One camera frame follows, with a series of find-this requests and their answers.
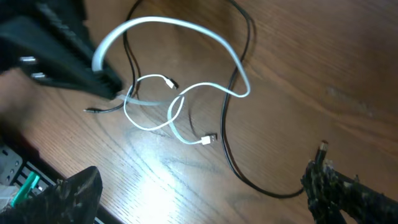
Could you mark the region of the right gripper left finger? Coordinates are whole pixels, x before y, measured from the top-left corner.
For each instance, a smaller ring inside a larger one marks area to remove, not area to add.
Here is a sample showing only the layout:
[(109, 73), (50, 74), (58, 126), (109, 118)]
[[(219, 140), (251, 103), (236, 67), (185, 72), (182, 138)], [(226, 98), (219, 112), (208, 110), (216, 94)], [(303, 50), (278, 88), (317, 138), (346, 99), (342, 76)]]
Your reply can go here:
[(103, 182), (97, 167), (48, 187), (35, 197), (1, 213), (1, 223), (93, 224), (97, 215)]

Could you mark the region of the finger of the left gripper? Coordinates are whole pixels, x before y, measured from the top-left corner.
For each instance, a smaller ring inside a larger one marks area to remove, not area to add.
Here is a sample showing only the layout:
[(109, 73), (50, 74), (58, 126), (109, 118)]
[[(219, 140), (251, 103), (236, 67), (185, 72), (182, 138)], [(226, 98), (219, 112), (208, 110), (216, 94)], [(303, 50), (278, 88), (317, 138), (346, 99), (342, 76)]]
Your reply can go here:
[(114, 99), (122, 81), (108, 65), (92, 70), (86, 19), (83, 1), (1, 0), (1, 72), (20, 68), (40, 85)]

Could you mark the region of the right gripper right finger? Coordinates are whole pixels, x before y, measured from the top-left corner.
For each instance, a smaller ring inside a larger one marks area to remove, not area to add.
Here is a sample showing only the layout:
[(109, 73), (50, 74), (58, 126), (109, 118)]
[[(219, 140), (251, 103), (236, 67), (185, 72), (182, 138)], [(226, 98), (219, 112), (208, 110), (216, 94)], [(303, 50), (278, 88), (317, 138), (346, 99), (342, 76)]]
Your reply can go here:
[(397, 223), (397, 201), (350, 179), (326, 164), (310, 161), (301, 179), (315, 223)]

